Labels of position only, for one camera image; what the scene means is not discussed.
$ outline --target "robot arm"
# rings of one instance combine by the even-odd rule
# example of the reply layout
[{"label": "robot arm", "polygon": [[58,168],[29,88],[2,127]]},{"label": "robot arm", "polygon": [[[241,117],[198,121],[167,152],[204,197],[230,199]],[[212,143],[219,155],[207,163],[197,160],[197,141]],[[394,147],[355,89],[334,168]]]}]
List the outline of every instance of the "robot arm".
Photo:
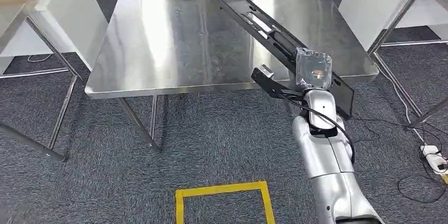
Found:
[{"label": "robot arm", "polygon": [[[328,91],[313,89],[306,93],[305,99],[309,100],[309,104],[315,103],[314,108],[310,105],[313,109],[318,110],[325,105],[325,109],[333,110],[335,114],[334,98]],[[323,120],[312,122],[312,113],[307,116],[308,119],[306,116],[294,119],[293,133],[303,154],[319,223],[382,223],[356,182],[348,139],[339,129],[332,137],[313,135],[310,127],[327,129],[328,125]],[[335,121],[344,128],[339,116]]]},{"label": "robot arm", "polygon": [[383,223],[354,176],[354,148],[342,120],[351,117],[354,92],[331,73],[331,58],[311,51],[299,56],[299,61],[298,52],[310,50],[250,0],[221,0],[221,7],[293,75],[293,90],[272,80],[273,73],[265,65],[255,68],[251,77],[271,97],[302,108],[293,121],[293,133],[304,157],[319,222]]}]

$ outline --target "yellow tape square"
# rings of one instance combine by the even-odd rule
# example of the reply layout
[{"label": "yellow tape square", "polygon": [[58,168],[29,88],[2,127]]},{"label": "yellow tape square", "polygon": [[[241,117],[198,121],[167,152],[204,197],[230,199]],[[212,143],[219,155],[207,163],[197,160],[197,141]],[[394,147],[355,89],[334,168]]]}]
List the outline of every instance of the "yellow tape square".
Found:
[{"label": "yellow tape square", "polygon": [[272,211],[272,205],[270,203],[269,191],[267,189],[266,181],[252,182],[252,183],[236,183],[228,185],[217,185],[209,187],[201,187],[194,189],[184,189],[176,190],[176,223],[184,223],[184,205],[183,198],[202,196],[202,195],[212,195],[218,193],[230,193],[237,191],[251,191],[251,190],[261,190],[263,205],[266,213],[266,221],[268,224],[274,224],[274,213]]}]

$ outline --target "black bracket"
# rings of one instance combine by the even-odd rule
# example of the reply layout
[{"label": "black bracket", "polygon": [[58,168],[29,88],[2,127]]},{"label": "black bracket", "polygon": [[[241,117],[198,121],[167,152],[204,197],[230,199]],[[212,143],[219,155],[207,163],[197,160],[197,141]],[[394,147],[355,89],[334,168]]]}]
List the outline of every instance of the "black bracket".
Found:
[{"label": "black bracket", "polygon": [[[288,68],[293,75],[296,74],[296,48],[307,48],[304,43],[251,0],[220,0],[220,5],[240,26]],[[252,72],[252,79],[273,98],[280,98],[280,94],[286,92],[296,93],[297,100],[303,97],[301,90],[298,89],[297,92],[292,91],[276,83],[258,68],[255,68]],[[350,119],[354,90],[333,72],[332,83],[328,91],[334,96],[337,113],[344,119]]]}]

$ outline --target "metal table leg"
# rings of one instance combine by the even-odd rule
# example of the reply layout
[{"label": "metal table leg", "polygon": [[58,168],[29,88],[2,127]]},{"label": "metal table leg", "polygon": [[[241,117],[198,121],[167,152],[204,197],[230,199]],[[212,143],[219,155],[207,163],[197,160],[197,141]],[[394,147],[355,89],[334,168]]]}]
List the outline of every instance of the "metal table leg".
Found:
[{"label": "metal table leg", "polygon": [[432,115],[436,114],[439,110],[445,108],[447,105],[448,105],[448,97],[445,98],[445,100],[438,103],[436,106],[434,106],[432,109],[430,109],[424,115],[420,115],[419,117],[417,117],[417,119],[414,120],[410,124],[410,127],[417,127],[420,123],[426,121],[428,118],[430,118]]},{"label": "metal table leg", "polygon": [[32,140],[28,136],[16,131],[15,129],[13,129],[3,123],[0,123],[0,132],[38,150],[44,154],[47,154],[47,155],[55,158],[57,161],[61,161],[61,162],[66,161],[66,158],[63,155],[58,154],[55,151],[46,148],[44,145]]},{"label": "metal table leg", "polygon": [[390,26],[387,28],[387,30],[383,33],[383,35],[372,45],[369,56],[374,56],[379,64],[384,68],[385,73],[388,74],[388,77],[392,80],[392,82],[397,86],[398,90],[400,91],[401,95],[405,98],[406,102],[409,103],[411,109],[417,116],[421,116],[422,112],[417,107],[415,102],[412,100],[410,95],[406,92],[405,88],[400,84],[400,82],[397,80],[395,75],[392,73],[392,70],[386,65],[386,63],[382,60],[380,55],[378,54],[378,49],[386,42],[386,40],[389,38],[392,31],[395,29],[395,27],[398,25],[398,23],[402,20],[403,16],[409,11],[411,6],[414,4],[415,0],[408,0],[403,8],[398,12],[397,16],[394,18]]},{"label": "metal table leg", "polygon": [[150,130],[151,138],[154,138],[156,111],[157,111],[157,95],[154,95],[153,96],[153,105],[151,107],[151,130]]},{"label": "metal table leg", "polygon": [[62,120],[64,119],[64,116],[66,114],[67,107],[70,102],[71,94],[73,93],[74,85],[76,84],[76,80],[78,79],[78,76],[73,75],[71,78],[71,82],[69,85],[69,89],[67,90],[66,97],[64,98],[64,103],[62,104],[61,111],[58,115],[58,120],[56,120],[56,125],[54,126],[53,132],[51,133],[50,143],[48,144],[48,148],[53,150],[54,145],[56,143],[56,139],[58,138],[59,129],[61,128]]},{"label": "metal table leg", "polygon": [[149,133],[146,130],[145,126],[142,124],[140,119],[138,119],[137,114],[135,114],[135,112],[132,110],[131,106],[126,101],[126,99],[125,98],[117,98],[117,101],[120,104],[120,106],[123,108],[123,110],[126,112],[127,116],[132,121],[132,123],[134,123],[136,130],[139,131],[141,134],[143,134],[143,138],[149,144],[151,149],[156,151],[156,152],[158,152],[158,153],[161,152],[162,150],[159,147],[157,147],[157,145],[153,141],[152,136],[149,135]]},{"label": "metal table leg", "polygon": [[392,34],[392,31],[395,29],[395,27],[398,25],[398,23],[402,20],[403,16],[409,11],[410,7],[414,4],[415,0],[408,0],[406,4],[403,6],[403,8],[398,12],[395,19],[392,21],[390,26],[387,28],[387,30],[382,34],[382,36],[373,43],[372,47],[369,51],[369,56],[371,57],[373,53],[377,52],[378,49],[386,42],[386,40],[389,38],[390,34]]},{"label": "metal table leg", "polygon": [[54,47],[53,43],[45,36],[45,34],[38,28],[38,26],[34,23],[34,21],[27,17],[26,22],[28,25],[36,32],[36,34],[42,39],[42,41],[50,48],[53,54],[64,64],[64,66],[75,76],[79,78],[79,80],[84,83],[82,77],[76,72],[76,70],[71,66],[71,64],[64,58],[64,56]]},{"label": "metal table leg", "polygon": [[50,48],[50,50],[53,52],[53,54],[64,64],[65,68],[41,70],[41,71],[26,72],[26,73],[16,73],[16,74],[5,74],[5,75],[0,76],[0,79],[29,77],[29,76],[36,76],[36,75],[43,75],[43,74],[60,73],[60,72],[66,72],[66,71],[70,71],[72,73],[73,77],[70,82],[70,86],[67,91],[66,97],[64,98],[64,102],[63,102],[61,110],[59,112],[58,119],[54,126],[53,132],[51,134],[50,143],[49,143],[48,147],[43,146],[39,142],[34,141],[30,137],[28,137],[28,136],[18,132],[17,130],[15,130],[7,125],[4,125],[2,123],[0,123],[0,132],[3,132],[5,134],[7,134],[8,136],[10,136],[28,146],[31,146],[44,154],[54,157],[58,161],[66,161],[66,158],[63,155],[58,154],[55,151],[53,151],[53,148],[56,143],[56,139],[58,138],[59,130],[61,128],[62,121],[63,121],[65,113],[67,111],[67,107],[70,102],[70,98],[73,93],[73,89],[76,84],[76,81],[77,81],[77,79],[81,80],[82,82],[84,82],[84,81],[79,76],[78,72],[76,72],[76,70],[72,67],[72,65],[64,58],[64,56],[62,56],[62,54],[56,49],[56,47],[51,43],[51,41],[45,36],[45,34],[34,23],[34,21],[30,17],[27,17],[26,22],[30,25],[30,27],[34,30],[34,32],[41,38],[41,40],[48,46],[48,48]]}]

